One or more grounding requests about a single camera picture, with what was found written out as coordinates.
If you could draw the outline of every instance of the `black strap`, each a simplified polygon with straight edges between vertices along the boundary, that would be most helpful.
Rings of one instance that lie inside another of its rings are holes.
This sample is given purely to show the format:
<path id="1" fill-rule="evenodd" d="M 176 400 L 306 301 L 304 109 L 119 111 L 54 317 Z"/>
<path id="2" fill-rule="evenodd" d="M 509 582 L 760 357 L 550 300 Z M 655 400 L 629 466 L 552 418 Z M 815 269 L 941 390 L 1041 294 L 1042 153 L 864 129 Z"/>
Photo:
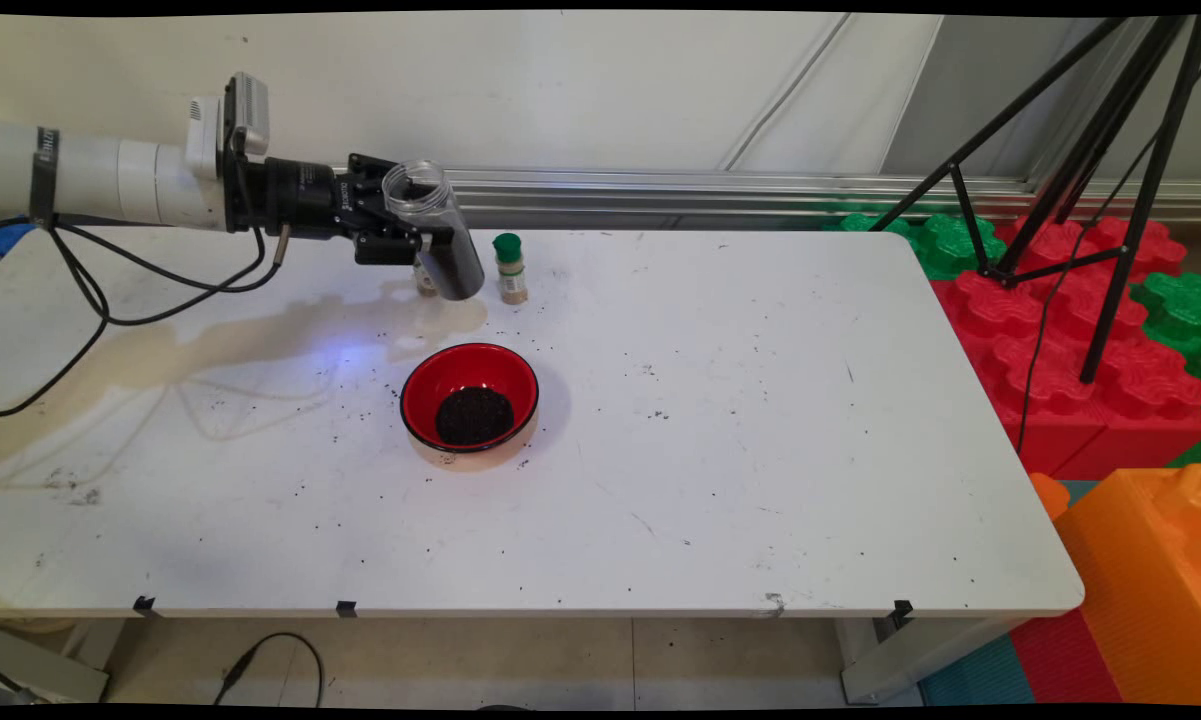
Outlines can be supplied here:
<path id="1" fill-rule="evenodd" d="M 56 150 L 61 136 L 55 128 L 37 128 L 32 156 L 30 217 L 41 227 L 53 226 L 53 193 L 56 191 Z"/>

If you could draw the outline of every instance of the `red foam block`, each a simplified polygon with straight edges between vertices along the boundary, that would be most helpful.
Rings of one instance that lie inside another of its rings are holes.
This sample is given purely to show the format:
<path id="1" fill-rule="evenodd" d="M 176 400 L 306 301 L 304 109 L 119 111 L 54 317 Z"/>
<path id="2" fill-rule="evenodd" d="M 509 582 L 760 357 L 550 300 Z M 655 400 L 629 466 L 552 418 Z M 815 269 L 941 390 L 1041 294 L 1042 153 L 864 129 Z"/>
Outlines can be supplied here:
<path id="1" fill-rule="evenodd" d="M 1008 635 L 1035 702 L 1122 702 L 1080 608 L 1036 618 Z"/>
<path id="2" fill-rule="evenodd" d="M 1093 238 L 1094 246 L 1099 250 L 1111 250 L 1125 241 L 1125 233 L 1129 232 L 1129 222 L 1121 218 L 1103 218 L 1089 230 L 1085 240 Z M 1182 259 L 1187 258 L 1187 246 L 1182 242 L 1172 241 L 1169 236 L 1169 228 L 1161 223 L 1148 220 L 1143 228 L 1143 238 L 1139 242 L 1139 254 L 1134 256 L 1134 269 L 1129 275 L 1129 282 L 1140 283 L 1147 280 L 1149 274 L 1182 274 Z"/>
<path id="3" fill-rule="evenodd" d="M 1107 287 L 1111 275 L 1068 272 L 1066 281 L 1058 288 L 1053 305 L 1048 307 L 1048 329 L 1057 328 L 1068 337 L 1088 343 L 1098 328 L 1098 316 L 1103 313 L 1103 302 L 1107 299 Z M 1052 288 L 1045 286 L 1045 292 Z M 1147 307 L 1129 299 L 1129 286 L 1125 286 L 1121 305 L 1116 307 L 1116 319 L 1111 325 L 1111 340 L 1134 340 L 1141 336 L 1141 328 L 1147 322 Z"/>
<path id="4" fill-rule="evenodd" d="M 1035 338 L 1000 337 L 990 342 L 978 377 L 1010 442 L 1017 443 L 1026 396 L 1026 372 Z M 1030 378 L 1030 406 L 1018 458 L 1029 473 L 1053 475 L 1058 466 L 1103 432 L 1103 414 L 1093 404 L 1093 386 L 1080 382 L 1083 352 L 1045 337 Z"/>
<path id="5" fill-rule="evenodd" d="M 1004 290 L 972 270 L 949 283 L 939 300 L 975 366 L 996 338 L 1030 337 L 1039 329 L 1040 302 L 1024 286 Z"/>
<path id="6" fill-rule="evenodd" d="M 1053 478 L 1100 480 L 1121 468 L 1163 468 L 1201 442 L 1201 380 L 1172 348 L 1137 337 L 1107 344 L 1094 406 L 1103 432 Z"/>
<path id="7" fill-rule="evenodd" d="M 996 236 L 1000 238 L 1004 245 L 1008 245 L 1021 232 L 1023 223 L 1026 223 L 1026 215 L 1020 215 L 1018 218 L 1012 221 L 1012 224 L 998 228 Z M 1052 220 L 1045 220 L 1042 227 L 1035 232 L 1035 236 L 1026 246 L 1026 251 L 1022 252 L 1021 259 L 1017 263 L 1017 272 L 1026 274 L 1030 270 L 1048 268 L 1048 265 L 1066 263 L 1066 258 L 1070 258 L 1071 248 L 1075 247 L 1076 236 L 1078 236 L 1081 229 L 1083 228 L 1075 220 L 1068 220 L 1062 224 L 1057 224 Z M 1098 252 L 1099 247 L 1091 240 L 1092 234 L 1093 230 L 1089 230 L 1088 234 L 1085 234 L 1085 240 L 1080 241 L 1080 250 L 1076 251 L 1076 258 L 1085 258 L 1085 256 L 1092 256 L 1094 252 Z M 1093 274 L 1100 266 L 1103 264 L 1072 268 L 1071 272 L 1066 276 L 1071 278 L 1074 275 Z M 1044 288 L 1042 292 L 1048 292 L 1052 284 L 1051 278 L 1036 278 L 1036 281 L 1026 283 L 1033 292 L 1039 292 L 1039 288 Z"/>

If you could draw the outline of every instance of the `black seeds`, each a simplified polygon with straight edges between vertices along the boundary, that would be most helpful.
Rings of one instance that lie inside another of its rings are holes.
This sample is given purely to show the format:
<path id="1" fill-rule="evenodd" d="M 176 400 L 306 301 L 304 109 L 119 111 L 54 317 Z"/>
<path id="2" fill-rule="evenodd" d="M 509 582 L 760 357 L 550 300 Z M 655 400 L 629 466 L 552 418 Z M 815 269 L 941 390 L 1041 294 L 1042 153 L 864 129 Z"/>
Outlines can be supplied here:
<path id="1" fill-rule="evenodd" d="M 459 389 L 441 402 L 436 433 L 449 445 L 480 445 L 512 430 L 510 401 L 485 386 Z"/>

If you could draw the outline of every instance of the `clear plastic jar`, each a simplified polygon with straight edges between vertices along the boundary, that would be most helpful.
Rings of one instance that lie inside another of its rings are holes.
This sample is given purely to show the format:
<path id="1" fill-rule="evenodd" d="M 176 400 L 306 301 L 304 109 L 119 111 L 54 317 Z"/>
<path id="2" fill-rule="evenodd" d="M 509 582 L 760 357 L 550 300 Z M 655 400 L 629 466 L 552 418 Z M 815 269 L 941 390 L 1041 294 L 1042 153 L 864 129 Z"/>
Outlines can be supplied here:
<path id="1" fill-rule="evenodd" d="M 425 242 L 418 260 L 441 296 L 466 300 L 476 295 L 485 283 L 485 270 L 444 169 L 428 160 L 396 164 L 382 178 L 382 196 L 386 209 L 425 235 L 437 229 L 453 230 L 449 241 Z"/>

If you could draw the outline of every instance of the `teal foam mat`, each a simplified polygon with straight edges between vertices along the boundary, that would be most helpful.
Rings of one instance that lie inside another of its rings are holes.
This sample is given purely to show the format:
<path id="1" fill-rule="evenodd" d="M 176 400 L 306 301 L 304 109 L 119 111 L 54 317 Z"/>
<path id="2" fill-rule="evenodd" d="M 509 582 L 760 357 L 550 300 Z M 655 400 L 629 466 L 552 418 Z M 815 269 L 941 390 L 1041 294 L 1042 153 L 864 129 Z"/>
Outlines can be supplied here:
<path id="1" fill-rule="evenodd" d="M 1023 706 L 1035 702 L 1008 634 L 930 674 L 920 688 L 924 689 L 926 706 Z"/>

